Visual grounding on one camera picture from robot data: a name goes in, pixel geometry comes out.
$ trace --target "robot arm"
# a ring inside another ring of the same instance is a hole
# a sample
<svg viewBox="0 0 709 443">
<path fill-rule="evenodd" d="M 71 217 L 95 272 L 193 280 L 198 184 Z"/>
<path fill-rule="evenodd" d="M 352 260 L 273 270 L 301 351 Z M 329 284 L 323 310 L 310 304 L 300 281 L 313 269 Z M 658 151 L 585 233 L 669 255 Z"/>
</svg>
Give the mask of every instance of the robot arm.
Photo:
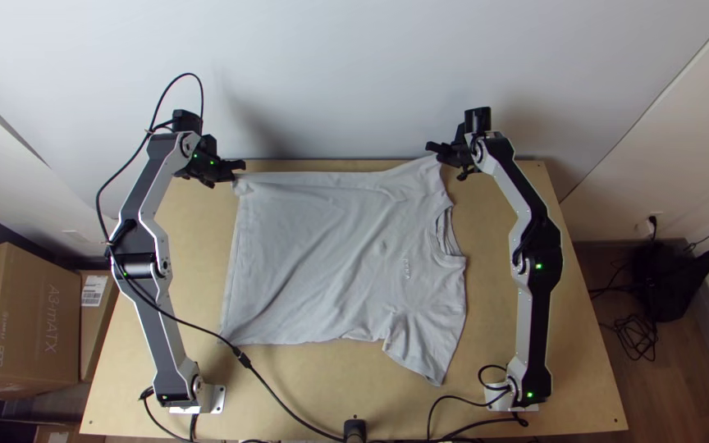
<svg viewBox="0 0 709 443">
<path fill-rule="evenodd" d="M 507 377 L 486 389 L 494 410 L 528 410 L 551 394 L 546 347 L 551 290 L 560 279 L 560 231 L 547 207 L 514 161 L 510 142 L 490 131 L 489 108 L 467 111 L 452 144 L 429 143 L 440 162 L 462 167 L 460 180 L 482 171 L 495 182 L 516 211 L 510 232 L 510 261 L 519 287 L 516 355 Z M 120 211 L 109 238 L 109 258 L 120 291 L 133 301 L 156 367 L 153 388 L 173 413 L 220 413 L 225 389 L 204 383 L 196 362 L 185 354 L 168 287 L 172 261 L 166 232 L 155 222 L 158 205 L 172 177 L 195 178 L 207 187 L 235 179 L 245 162 L 217 156 L 215 139 L 201 136 L 201 120 L 175 111 L 171 134 L 153 135 L 149 160 Z"/>
<path fill-rule="evenodd" d="M 166 232 L 154 216 L 172 177 L 195 178 L 212 188 L 234 180 L 232 170 L 245 169 L 245 162 L 221 160 L 215 139 L 199 135 L 195 114 L 174 111 L 172 131 L 149 139 L 149 160 L 122 206 L 109 258 L 119 290 L 139 315 L 157 369 L 153 387 L 160 404 L 173 413 L 220 413 L 224 387 L 204 383 L 199 366 L 185 355 L 176 322 L 164 315 L 174 316 L 168 293 L 172 260 Z"/>
<path fill-rule="evenodd" d="M 439 162 L 462 168 L 459 180 L 479 171 L 494 177 L 516 211 L 517 220 L 508 238 L 511 273 L 519 289 L 516 354 L 508 363 L 505 380 L 485 391 L 490 401 L 512 388 L 492 410 L 537 410 L 537 404 L 551 395 L 546 352 L 551 290 L 560 281 L 563 265 L 560 230 L 516 164 L 510 141 L 491 131 L 491 108 L 468 110 L 451 144 L 429 142 L 426 150 L 437 153 Z"/>
</svg>

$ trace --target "cardboard box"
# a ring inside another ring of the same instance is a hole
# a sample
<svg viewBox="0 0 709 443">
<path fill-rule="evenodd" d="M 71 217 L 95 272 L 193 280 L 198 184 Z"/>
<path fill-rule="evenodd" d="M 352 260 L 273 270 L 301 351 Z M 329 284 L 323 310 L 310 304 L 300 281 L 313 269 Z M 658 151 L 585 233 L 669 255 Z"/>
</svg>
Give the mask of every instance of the cardboard box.
<svg viewBox="0 0 709 443">
<path fill-rule="evenodd" d="M 80 277 L 0 244 L 0 400 L 78 382 Z"/>
<path fill-rule="evenodd" d="M 92 381 L 119 288 L 110 271 L 81 271 L 81 381 Z"/>
<path fill-rule="evenodd" d="M 34 443 L 103 443 L 106 436 L 80 433 L 81 425 L 40 425 L 34 434 Z"/>
<path fill-rule="evenodd" d="M 7 443 L 103 443 L 105 436 L 79 432 L 80 424 L 0 420 L 0 442 Z"/>
</svg>

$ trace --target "wooden tabletop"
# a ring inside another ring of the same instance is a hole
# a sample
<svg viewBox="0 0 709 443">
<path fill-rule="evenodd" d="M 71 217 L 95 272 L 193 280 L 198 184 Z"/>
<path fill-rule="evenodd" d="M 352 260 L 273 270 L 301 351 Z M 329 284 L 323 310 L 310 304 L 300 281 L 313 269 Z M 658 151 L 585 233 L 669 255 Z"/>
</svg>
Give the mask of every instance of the wooden tabletop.
<svg viewBox="0 0 709 443">
<path fill-rule="evenodd" d="M 248 161 L 248 171 L 380 171 L 402 161 Z M 551 297 L 548 367 L 553 394 L 540 411 L 522 413 L 529 427 L 514 422 L 478 427 L 466 436 L 543 436 L 628 428 L 601 332 L 574 255 L 560 206 L 542 162 L 520 162 L 546 200 L 562 231 L 565 267 Z M 485 174 L 455 179 L 442 168 L 455 203 L 455 237 L 467 257 L 467 319 L 441 387 L 382 352 L 382 343 L 334 340 L 306 345 L 256 345 L 243 349 L 276 393 L 299 416 L 340 435 L 357 415 L 368 423 L 369 439 L 425 438 L 428 409 L 440 395 L 483 402 L 478 369 L 506 364 L 515 352 L 517 290 L 510 276 L 508 232 L 515 215 L 493 179 Z M 237 198 L 230 186 L 210 190 L 195 181 L 174 180 L 157 215 L 171 241 L 176 315 L 217 330 L 226 279 Z M 180 326 L 185 350 L 199 363 L 206 382 L 226 385 L 220 415 L 199 418 L 199 439 L 321 440 L 292 420 L 216 339 Z M 137 401 L 152 383 L 154 365 L 133 304 L 124 296 L 108 328 L 86 405 L 83 433 L 165 437 Z M 494 374 L 487 381 L 496 381 Z M 170 415 L 149 400 L 157 419 L 182 436 L 189 416 Z M 457 402 L 437 406 L 436 437 L 471 422 L 505 416 Z"/>
</svg>

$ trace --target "white wall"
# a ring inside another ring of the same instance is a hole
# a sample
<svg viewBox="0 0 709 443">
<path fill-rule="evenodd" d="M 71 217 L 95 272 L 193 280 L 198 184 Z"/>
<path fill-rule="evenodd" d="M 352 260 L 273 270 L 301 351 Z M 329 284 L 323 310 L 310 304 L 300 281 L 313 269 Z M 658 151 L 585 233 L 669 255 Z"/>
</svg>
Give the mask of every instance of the white wall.
<svg viewBox="0 0 709 443">
<path fill-rule="evenodd" d="M 709 37 L 709 2 L 0 2 L 0 113 L 87 203 L 195 71 L 228 157 L 411 158 L 468 107 L 564 196 Z M 197 108 L 192 82 L 174 107 Z M 138 168 L 113 187 L 108 212 Z"/>
<path fill-rule="evenodd" d="M 561 206 L 575 240 L 637 238 L 655 211 L 661 237 L 707 236 L 709 43 Z"/>
<path fill-rule="evenodd" d="M 103 253 L 94 211 L 1 126 L 0 223 L 60 256 Z M 76 230 L 89 241 L 63 230 Z"/>
</svg>

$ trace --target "t-shirt sleeve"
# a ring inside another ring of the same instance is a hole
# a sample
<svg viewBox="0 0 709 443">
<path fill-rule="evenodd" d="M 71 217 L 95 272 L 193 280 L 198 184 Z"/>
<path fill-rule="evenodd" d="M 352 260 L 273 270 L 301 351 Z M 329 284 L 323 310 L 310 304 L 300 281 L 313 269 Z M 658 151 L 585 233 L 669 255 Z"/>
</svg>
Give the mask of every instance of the t-shirt sleeve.
<svg viewBox="0 0 709 443">
<path fill-rule="evenodd" d="M 422 313 L 393 313 L 382 350 L 401 366 L 441 386 L 464 329 L 466 307 L 436 305 Z"/>
</svg>

